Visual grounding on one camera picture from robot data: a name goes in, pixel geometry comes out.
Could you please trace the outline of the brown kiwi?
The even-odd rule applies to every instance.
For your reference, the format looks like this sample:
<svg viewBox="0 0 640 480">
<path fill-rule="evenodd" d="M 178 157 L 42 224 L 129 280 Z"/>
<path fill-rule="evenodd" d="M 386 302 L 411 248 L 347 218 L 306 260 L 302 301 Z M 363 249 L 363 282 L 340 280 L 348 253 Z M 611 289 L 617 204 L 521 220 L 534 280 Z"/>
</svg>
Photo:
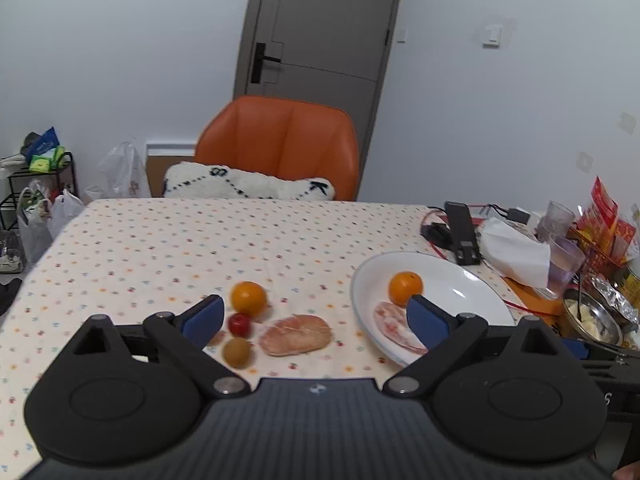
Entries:
<svg viewBox="0 0 640 480">
<path fill-rule="evenodd" d="M 247 366 L 252 357 L 252 345 L 242 337 L 229 339 L 222 348 L 222 358 L 232 368 L 240 370 Z"/>
</svg>

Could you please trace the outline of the red plum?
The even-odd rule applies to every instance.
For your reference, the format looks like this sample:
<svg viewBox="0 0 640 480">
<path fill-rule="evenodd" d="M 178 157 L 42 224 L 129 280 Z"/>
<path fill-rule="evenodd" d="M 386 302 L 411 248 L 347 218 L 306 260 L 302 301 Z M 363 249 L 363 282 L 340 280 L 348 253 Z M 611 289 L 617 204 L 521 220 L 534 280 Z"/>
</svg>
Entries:
<svg viewBox="0 0 640 480">
<path fill-rule="evenodd" d="M 233 337 L 248 338 L 252 333 L 252 318 L 246 313 L 235 313 L 228 318 L 228 330 Z"/>
</svg>

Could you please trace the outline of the peeled pomelo segment long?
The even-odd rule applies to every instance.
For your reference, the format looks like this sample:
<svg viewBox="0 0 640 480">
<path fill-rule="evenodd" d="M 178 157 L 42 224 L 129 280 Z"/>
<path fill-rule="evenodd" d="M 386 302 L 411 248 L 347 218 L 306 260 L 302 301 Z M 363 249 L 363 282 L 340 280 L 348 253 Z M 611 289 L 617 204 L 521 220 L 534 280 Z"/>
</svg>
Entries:
<svg viewBox="0 0 640 480">
<path fill-rule="evenodd" d="M 373 318 L 378 330 L 394 344 L 419 356 L 427 352 L 424 344 L 410 330 L 403 308 L 383 301 L 375 307 Z"/>
</svg>

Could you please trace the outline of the large orange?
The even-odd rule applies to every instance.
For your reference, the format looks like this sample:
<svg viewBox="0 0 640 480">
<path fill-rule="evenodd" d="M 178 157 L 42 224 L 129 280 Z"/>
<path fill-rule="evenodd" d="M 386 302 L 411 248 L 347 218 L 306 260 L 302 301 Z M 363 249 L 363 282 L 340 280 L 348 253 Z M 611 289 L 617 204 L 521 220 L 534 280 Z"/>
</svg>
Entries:
<svg viewBox="0 0 640 480">
<path fill-rule="evenodd" d="M 268 306 L 268 297 L 265 289 L 257 283 L 244 281 L 235 284 L 232 288 L 231 305 L 236 313 L 258 318 Z"/>
<path fill-rule="evenodd" d="M 419 274 L 404 271 L 395 274 L 387 286 L 388 299 L 398 307 L 404 308 L 410 298 L 414 295 L 421 295 L 423 292 L 423 281 Z"/>
</svg>

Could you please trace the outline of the peeled pomelo segment round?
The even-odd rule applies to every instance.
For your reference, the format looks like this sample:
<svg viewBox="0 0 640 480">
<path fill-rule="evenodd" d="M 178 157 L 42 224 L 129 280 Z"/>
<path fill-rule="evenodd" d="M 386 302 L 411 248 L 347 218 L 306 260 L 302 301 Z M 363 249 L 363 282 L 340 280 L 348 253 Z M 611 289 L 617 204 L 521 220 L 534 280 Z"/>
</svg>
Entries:
<svg viewBox="0 0 640 480">
<path fill-rule="evenodd" d="M 282 318 L 259 337 L 258 344 L 268 356 L 297 356 L 323 349 L 332 341 L 328 323 L 311 314 Z"/>
</svg>

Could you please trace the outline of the white plate blue rim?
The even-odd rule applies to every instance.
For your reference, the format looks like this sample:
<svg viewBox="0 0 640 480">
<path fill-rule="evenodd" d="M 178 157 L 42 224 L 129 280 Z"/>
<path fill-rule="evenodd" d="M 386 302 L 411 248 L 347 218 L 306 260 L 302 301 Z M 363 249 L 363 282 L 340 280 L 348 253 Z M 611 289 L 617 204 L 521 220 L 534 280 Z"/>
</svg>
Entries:
<svg viewBox="0 0 640 480">
<path fill-rule="evenodd" d="M 418 355 L 383 335 L 375 324 L 374 311 L 388 299 L 392 277 L 402 271 L 418 274 L 423 282 L 423 296 L 452 316 L 471 312 L 491 325 L 515 324 L 500 294 L 462 266 L 418 252 L 386 252 L 371 257 L 352 276 L 350 300 L 363 331 L 389 359 L 401 366 L 411 364 Z"/>
</svg>

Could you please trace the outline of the steel bowl with food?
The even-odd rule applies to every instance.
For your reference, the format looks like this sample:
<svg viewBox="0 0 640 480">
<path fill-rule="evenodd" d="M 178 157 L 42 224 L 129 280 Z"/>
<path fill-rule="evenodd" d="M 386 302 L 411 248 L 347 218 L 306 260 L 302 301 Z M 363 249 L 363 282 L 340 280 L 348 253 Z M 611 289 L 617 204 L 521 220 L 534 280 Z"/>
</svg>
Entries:
<svg viewBox="0 0 640 480">
<path fill-rule="evenodd" d="M 585 292 L 568 288 L 562 299 L 561 332 L 565 337 L 614 344 L 622 340 L 622 330 L 608 310 Z"/>
</svg>

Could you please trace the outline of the black phone on stand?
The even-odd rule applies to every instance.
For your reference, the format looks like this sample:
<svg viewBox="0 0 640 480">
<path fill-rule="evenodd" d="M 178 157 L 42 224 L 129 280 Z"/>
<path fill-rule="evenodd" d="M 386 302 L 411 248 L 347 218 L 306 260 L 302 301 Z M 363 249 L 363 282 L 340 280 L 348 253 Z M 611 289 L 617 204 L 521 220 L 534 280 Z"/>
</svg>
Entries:
<svg viewBox="0 0 640 480">
<path fill-rule="evenodd" d="M 452 240 L 451 250 L 457 264 L 459 266 L 480 264 L 482 256 L 468 205 L 446 202 L 444 208 Z"/>
</svg>

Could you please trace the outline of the floral tablecloth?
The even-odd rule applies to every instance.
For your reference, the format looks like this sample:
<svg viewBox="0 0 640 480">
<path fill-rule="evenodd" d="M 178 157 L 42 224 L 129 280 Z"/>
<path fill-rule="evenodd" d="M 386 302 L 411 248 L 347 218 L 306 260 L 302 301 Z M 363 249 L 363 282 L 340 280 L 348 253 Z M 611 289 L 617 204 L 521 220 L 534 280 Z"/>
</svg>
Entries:
<svg viewBox="0 0 640 480">
<path fill-rule="evenodd" d="M 39 456 L 24 424 L 26 396 L 88 316 L 134 324 L 262 285 L 269 313 L 320 316 L 323 350 L 272 358 L 244 370 L 263 377 L 385 380 L 397 367 L 363 333 L 349 284 L 364 260 L 422 252 L 434 214 L 424 206 L 285 200 L 97 200 L 70 222 L 27 274 L 1 321 L 1 474 L 20 478 Z"/>
</svg>

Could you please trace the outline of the white tissue paper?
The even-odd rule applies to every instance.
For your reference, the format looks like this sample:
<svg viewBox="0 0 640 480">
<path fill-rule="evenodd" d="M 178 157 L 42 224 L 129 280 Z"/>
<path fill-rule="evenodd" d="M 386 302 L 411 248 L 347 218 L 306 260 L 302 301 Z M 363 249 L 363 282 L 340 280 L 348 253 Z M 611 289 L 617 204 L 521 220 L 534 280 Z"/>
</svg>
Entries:
<svg viewBox="0 0 640 480">
<path fill-rule="evenodd" d="M 551 249 L 498 218 L 480 225 L 480 254 L 499 274 L 522 285 L 546 288 Z"/>
</svg>

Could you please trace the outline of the clear plastic cup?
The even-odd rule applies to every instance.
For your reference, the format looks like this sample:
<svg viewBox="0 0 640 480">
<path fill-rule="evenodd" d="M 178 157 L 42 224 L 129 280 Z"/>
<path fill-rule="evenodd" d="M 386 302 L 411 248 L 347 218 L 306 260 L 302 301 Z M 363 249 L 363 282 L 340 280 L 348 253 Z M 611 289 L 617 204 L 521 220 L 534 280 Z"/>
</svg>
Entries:
<svg viewBox="0 0 640 480">
<path fill-rule="evenodd" d="M 559 297 L 582 267 L 586 256 L 574 240 L 565 237 L 552 237 L 547 244 L 550 246 L 547 289 L 553 297 Z"/>
</svg>

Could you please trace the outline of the white red plastic bag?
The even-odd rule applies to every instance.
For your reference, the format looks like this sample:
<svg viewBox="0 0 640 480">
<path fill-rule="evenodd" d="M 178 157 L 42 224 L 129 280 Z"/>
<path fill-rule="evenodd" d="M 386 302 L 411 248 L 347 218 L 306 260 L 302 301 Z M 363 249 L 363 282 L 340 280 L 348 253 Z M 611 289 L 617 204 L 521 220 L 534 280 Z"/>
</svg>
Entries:
<svg viewBox="0 0 640 480">
<path fill-rule="evenodd" d="M 50 207 L 50 218 L 48 220 L 48 230 L 52 238 L 57 238 L 65 227 L 77 218 L 86 206 L 80 198 L 75 196 L 66 188 Z"/>
</svg>

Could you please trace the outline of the white plastic bag with groceries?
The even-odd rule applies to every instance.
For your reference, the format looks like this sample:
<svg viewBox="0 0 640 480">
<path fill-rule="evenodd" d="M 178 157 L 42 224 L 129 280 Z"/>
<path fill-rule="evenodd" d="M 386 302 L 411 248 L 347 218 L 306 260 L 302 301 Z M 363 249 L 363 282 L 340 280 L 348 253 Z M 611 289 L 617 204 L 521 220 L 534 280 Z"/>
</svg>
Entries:
<svg viewBox="0 0 640 480">
<path fill-rule="evenodd" d="M 17 201 L 17 224 L 28 263 L 34 266 L 50 248 L 53 237 L 49 231 L 51 202 L 40 191 L 23 188 Z"/>
</svg>

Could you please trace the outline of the black metal shelf rack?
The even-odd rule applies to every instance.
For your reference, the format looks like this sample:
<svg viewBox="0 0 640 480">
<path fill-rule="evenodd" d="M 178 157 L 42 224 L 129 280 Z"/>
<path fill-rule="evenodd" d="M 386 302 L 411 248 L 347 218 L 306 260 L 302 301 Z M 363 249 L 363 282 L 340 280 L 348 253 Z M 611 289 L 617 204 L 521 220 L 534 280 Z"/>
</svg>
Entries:
<svg viewBox="0 0 640 480">
<path fill-rule="evenodd" d="M 32 172 L 27 167 L 18 168 L 1 178 L 1 229 L 16 230 L 18 198 L 24 188 L 43 188 L 50 200 L 54 200 L 64 190 L 77 195 L 76 164 L 71 152 L 65 152 L 58 168 L 48 172 Z"/>
</svg>

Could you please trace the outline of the white light switch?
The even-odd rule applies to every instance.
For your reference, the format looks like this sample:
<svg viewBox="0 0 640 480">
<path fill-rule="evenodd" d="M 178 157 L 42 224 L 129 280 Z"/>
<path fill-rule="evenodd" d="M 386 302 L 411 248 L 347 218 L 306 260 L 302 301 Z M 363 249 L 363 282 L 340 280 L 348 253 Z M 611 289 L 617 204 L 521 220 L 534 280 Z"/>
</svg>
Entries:
<svg viewBox="0 0 640 480">
<path fill-rule="evenodd" d="M 482 45 L 486 49 L 499 49 L 501 46 L 502 25 L 489 24 L 485 27 Z"/>
</svg>

